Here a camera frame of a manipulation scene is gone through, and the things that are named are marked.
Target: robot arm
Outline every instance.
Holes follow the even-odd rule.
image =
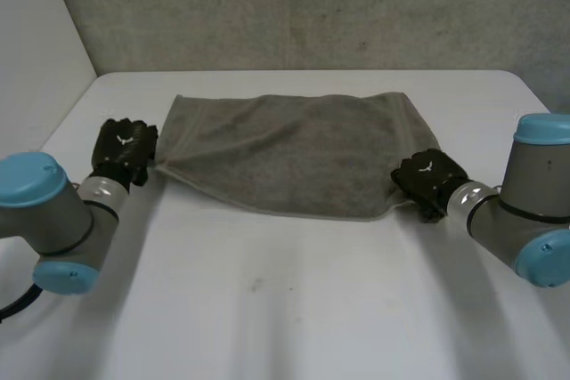
[[[449,216],[537,287],[570,280],[570,116],[528,115],[518,123],[501,193],[439,150],[417,153],[392,179],[424,220]]]
[[[39,288],[74,295],[93,287],[130,184],[146,183],[157,138],[156,126],[107,121],[95,144],[94,170],[77,190],[45,153],[0,161],[0,237],[22,236],[40,255],[33,273]]]

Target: fabric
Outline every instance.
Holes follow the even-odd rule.
[[[178,95],[159,136],[157,169],[214,198],[268,214],[370,220],[406,197],[390,173],[439,149],[403,93]]]

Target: white table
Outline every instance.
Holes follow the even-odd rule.
[[[72,181],[107,117],[162,125],[178,93],[408,94],[442,148],[499,184],[517,120],[545,108],[501,71],[118,73],[45,145]],[[0,305],[35,254],[0,245]],[[534,288],[447,222],[410,209],[337,222],[244,212],[152,176],[134,189],[96,289],[44,293],[0,325],[0,378],[567,379],[570,286]]]

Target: concrete wall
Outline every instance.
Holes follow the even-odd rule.
[[[94,80],[63,0],[0,0],[0,158],[40,149]]]
[[[505,69],[570,111],[570,0],[65,0],[98,73]]]

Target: blue cap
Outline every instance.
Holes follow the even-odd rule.
[[[36,285],[50,293],[74,295],[88,293],[97,282],[99,271],[70,262],[41,262],[32,278]]]
[[[0,206],[25,208],[56,197],[68,177],[46,153],[18,153],[0,160]]]
[[[558,229],[531,240],[518,253],[515,272],[537,287],[557,287],[570,279],[570,230]]]
[[[540,146],[570,144],[570,115],[535,113],[518,121],[515,141]]]

